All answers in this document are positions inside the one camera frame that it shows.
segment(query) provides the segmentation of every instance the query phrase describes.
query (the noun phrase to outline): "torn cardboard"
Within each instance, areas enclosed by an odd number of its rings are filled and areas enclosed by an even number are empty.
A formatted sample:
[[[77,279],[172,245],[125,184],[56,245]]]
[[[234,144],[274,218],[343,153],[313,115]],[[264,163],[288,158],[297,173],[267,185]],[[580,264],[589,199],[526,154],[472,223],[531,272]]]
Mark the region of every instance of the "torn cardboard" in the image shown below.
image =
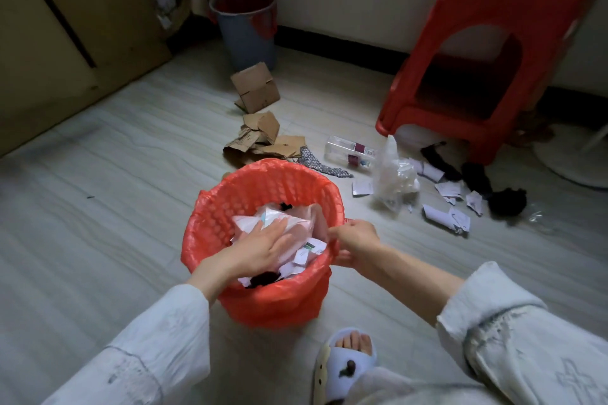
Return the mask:
[[[266,63],[232,74],[231,80],[240,96],[234,104],[247,114],[254,114],[281,98]]]
[[[306,146],[303,136],[278,136],[280,125],[274,114],[247,114],[238,138],[224,147],[224,155],[234,164],[247,165],[267,157],[297,158],[300,148]]]

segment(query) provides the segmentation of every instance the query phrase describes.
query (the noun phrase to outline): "trash can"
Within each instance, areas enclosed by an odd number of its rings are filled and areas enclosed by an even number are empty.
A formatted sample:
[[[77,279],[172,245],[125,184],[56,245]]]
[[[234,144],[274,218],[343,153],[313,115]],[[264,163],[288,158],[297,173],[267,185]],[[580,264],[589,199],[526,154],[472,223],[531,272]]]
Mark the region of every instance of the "trash can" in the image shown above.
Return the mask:
[[[234,215],[251,216],[272,202],[318,203],[328,226],[344,224],[342,197],[334,183],[304,165],[263,159],[201,191],[184,232],[182,263],[193,272],[202,260],[231,245]],[[338,244],[330,243],[301,274],[267,286],[245,288],[233,282],[219,295],[219,302],[233,320],[249,327],[303,325],[319,315],[330,284],[330,264],[337,254]]]
[[[213,0],[209,7],[236,71],[259,62],[273,69],[277,63],[277,0]]]

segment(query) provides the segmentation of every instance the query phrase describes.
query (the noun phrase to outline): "maroon label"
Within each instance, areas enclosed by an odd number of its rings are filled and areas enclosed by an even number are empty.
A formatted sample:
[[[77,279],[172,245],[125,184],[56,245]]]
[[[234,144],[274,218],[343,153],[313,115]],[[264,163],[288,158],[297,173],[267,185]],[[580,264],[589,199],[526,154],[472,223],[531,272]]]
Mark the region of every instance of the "maroon label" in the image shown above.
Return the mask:
[[[358,167],[359,166],[359,157],[357,157],[356,155],[349,155],[348,156],[348,165],[353,165],[354,167]]]

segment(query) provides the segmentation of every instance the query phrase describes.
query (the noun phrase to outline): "blue bucket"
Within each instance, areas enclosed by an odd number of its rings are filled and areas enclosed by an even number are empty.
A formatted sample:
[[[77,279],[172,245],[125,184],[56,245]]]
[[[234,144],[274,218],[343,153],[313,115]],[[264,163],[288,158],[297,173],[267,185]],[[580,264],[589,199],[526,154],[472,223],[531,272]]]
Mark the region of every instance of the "blue bucket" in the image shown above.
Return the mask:
[[[259,62],[273,69],[277,63],[277,0],[213,0],[212,21],[217,21],[232,65],[242,71]]]

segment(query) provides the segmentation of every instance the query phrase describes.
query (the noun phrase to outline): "white sleeve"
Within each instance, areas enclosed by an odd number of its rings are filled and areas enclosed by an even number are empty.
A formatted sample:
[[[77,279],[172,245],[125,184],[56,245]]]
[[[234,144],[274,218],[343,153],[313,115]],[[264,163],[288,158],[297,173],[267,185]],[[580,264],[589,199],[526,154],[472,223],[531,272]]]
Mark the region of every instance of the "white sleeve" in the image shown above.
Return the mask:
[[[437,331],[465,373],[513,403],[608,403],[608,342],[548,312],[496,263],[467,279]]]
[[[42,405],[171,405],[209,374],[209,304],[169,290]]]

